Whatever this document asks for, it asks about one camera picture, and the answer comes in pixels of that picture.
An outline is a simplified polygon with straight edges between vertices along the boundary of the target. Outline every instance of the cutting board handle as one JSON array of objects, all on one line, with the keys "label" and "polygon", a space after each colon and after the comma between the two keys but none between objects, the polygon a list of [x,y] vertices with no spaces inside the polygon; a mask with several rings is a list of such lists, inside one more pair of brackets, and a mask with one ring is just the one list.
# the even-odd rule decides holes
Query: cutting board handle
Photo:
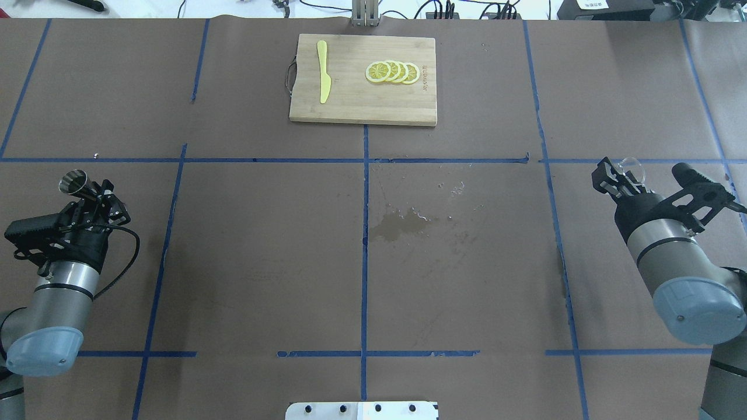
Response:
[{"label": "cutting board handle", "polygon": [[285,89],[288,91],[288,95],[293,97],[293,86],[296,84],[296,77],[293,77],[293,84],[291,84],[291,69],[296,68],[296,75],[298,75],[298,63],[296,63],[296,56],[293,56],[293,61],[288,65],[288,70],[285,71]]}]

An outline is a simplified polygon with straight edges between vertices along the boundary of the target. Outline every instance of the water stain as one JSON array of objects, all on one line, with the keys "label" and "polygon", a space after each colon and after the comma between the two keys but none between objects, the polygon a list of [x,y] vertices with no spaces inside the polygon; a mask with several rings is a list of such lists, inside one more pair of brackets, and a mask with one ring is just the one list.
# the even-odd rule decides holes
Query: water stain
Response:
[{"label": "water stain", "polygon": [[451,190],[451,195],[458,196],[462,195],[463,192],[465,192],[465,183],[462,181],[461,185],[456,186]]},{"label": "water stain", "polygon": [[396,241],[403,233],[419,233],[433,223],[428,217],[422,216],[417,210],[410,208],[405,214],[396,210],[384,214],[384,218],[371,229],[369,237],[376,239],[384,238],[387,242]]}]

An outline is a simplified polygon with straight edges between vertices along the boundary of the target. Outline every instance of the white metal plate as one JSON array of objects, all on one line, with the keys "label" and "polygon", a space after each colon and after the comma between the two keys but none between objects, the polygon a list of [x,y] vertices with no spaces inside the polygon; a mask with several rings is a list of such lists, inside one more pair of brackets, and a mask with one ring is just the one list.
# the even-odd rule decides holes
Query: white metal plate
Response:
[{"label": "white metal plate", "polygon": [[295,403],[285,411],[285,420],[438,420],[438,403],[430,401]]}]

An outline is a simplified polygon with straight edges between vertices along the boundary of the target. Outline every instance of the metal bracket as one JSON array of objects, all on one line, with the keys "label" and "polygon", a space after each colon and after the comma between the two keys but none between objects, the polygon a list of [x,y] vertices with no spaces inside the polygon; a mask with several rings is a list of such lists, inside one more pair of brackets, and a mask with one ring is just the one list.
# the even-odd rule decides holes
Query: metal bracket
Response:
[{"label": "metal bracket", "polygon": [[379,26],[378,0],[353,0],[353,26]]},{"label": "metal bracket", "polygon": [[364,401],[295,403],[285,420],[438,420],[438,403],[430,401]]}]

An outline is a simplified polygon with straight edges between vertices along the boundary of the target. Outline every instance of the wooden cutting board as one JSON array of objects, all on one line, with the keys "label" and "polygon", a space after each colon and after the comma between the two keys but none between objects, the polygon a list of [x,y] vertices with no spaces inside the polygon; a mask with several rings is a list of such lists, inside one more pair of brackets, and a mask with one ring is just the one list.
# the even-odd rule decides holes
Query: wooden cutting board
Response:
[{"label": "wooden cutting board", "polygon": [[[319,100],[317,41],[327,42],[327,72],[332,89]],[[374,61],[412,62],[420,67],[414,84],[375,84],[365,77]],[[291,121],[305,123],[435,126],[436,40],[414,37],[301,34],[298,37],[296,83]]]}]

